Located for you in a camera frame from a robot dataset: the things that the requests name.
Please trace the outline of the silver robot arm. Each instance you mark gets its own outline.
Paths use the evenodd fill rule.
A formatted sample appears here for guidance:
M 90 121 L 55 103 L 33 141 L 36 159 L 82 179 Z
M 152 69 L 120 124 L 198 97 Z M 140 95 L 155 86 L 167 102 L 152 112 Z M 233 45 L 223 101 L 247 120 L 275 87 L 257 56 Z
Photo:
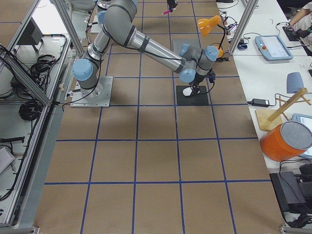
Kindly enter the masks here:
M 199 94 L 198 85 L 209 78 L 215 81 L 213 64 L 219 51 L 214 46 L 205 49 L 184 43 L 179 55 L 140 32 L 133 24 L 137 14 L 135 0 L 100 0 L 98 21 L 102 27 L 93 43 L 88 45 L 83 57 L 73 64 L 73 74 L 80 85 L 83 100 L 97 98 L 103 92 L 103 85 L 97 75 L 101 69 L 109 45 L 114 41 L 120 46 L 146 53 L 179 75 L 179 79 L 188 83 L 183 90 L 186 97 Z

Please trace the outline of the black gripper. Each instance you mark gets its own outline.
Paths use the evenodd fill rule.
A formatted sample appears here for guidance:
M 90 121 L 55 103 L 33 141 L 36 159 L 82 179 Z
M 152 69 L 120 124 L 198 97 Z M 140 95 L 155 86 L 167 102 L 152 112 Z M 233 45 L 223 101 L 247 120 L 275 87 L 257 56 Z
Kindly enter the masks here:
M 208 75 L 202 76 L 196 73 L 193 81 L 189 83 L 191 88 L 191 96 L 195 96 L 199 94 L 199 84 L 207 77 Z
M 177 0 L 167 0 L 168 10 L 174 11 L 177 7 Z

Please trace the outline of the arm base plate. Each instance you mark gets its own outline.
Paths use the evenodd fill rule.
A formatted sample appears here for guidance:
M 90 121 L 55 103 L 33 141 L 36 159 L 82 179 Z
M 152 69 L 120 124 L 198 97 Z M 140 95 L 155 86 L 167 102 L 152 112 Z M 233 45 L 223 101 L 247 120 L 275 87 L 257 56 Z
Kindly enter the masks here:
M 110 107 L 110 100 L 112 94 L 112 86 L 113 86 L 113 77 L 103 77 L 99 78 L 99 82 L 95 90 L 84 97 L 93 89 L 84 90 L 80 88 L 78 82 L 76 82 L 76 89 L 79 89 L 78 92 L 73 93 L 72 103 L 70 106 L 73 108 L 97 108 L 97 107 Z
M 90 30 L 90 33 L 91 34 L 98 34 L 99 32 L 101 31 L 101 26 L 98 25 L 98 24 L 93 24 L 91 26 L 91 30 Z

